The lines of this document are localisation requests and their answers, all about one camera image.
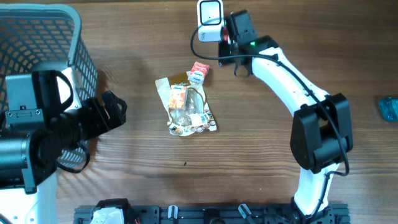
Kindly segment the red white tissue pack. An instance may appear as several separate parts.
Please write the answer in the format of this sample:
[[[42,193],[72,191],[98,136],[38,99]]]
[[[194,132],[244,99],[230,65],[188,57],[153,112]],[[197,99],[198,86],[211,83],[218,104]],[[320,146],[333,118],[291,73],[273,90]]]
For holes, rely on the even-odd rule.
[[[205,81],[205,77],[207,76],[209,70],[210,70],[209,65],[205,65],[200,62],[195,62],[193,64],[192,69],[190,70],[188,79],[191,82],[203,84],[203,82]]]

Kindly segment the orange small box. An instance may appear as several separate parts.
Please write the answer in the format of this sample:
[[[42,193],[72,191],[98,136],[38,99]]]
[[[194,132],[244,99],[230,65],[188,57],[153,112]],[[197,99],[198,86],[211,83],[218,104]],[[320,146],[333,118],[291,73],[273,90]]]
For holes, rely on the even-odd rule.
[[[188,88],[181,85],[172,85],[170,87],[170,96],[168,106],[170,109],[185,109]]]

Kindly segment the beige snack pouch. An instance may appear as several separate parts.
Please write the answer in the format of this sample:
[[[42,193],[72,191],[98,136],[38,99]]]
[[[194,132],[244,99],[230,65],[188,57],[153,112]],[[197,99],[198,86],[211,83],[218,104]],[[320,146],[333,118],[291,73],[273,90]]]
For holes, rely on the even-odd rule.
[[[218,129],[216,119],[210,110],[203,85],[191,82],[188,75],[189,72],[183,72],[155,81],[158,94],[169,117],[167,126],[170,134],[185,137],[194,133],[216,131]],[[172,85],[188,88],[184,110],[170,109],[168,106]]]

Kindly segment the blue mouthwash bottle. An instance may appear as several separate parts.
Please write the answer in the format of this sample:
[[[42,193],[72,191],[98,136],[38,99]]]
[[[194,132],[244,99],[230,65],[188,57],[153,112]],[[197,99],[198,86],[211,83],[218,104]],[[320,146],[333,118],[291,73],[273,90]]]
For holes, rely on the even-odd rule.
[[[397,98],[387,97],[379,100],[379,109],[385,121],[397,122]]]

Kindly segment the red small packet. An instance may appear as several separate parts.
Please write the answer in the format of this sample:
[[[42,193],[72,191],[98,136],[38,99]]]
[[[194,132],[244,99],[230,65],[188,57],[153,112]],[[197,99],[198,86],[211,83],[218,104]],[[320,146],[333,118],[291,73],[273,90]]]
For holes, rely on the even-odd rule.
[[[221,28],[221,42],[230,44],[229,32],[226,26]]]

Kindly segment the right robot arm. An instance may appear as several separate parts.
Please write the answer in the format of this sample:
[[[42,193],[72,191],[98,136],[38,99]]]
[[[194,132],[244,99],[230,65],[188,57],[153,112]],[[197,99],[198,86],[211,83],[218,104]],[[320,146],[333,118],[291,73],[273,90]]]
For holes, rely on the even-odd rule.
[[[300,166],[293,206],[301,220],[320,218],[328,206],[333,176],[349,174],[348,153],[353,148],[349,102],[331,95],[307,79],[270,36],[259,37],[247,11],[224,20],[221,62],[244,65],[284,103],[293,117],[290,150]]]

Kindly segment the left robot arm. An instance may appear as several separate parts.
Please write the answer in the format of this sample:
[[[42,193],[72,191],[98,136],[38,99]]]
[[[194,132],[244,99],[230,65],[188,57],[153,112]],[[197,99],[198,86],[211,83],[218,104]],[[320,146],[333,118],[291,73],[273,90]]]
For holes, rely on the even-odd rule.
[[[126,122],[127,104],[112,91],[102,102],[83,100],[71,110],[73,87],[57,70],[8,75],[9,109],[1,113],[1,223],[57,223],[57,169],[64,151]]]

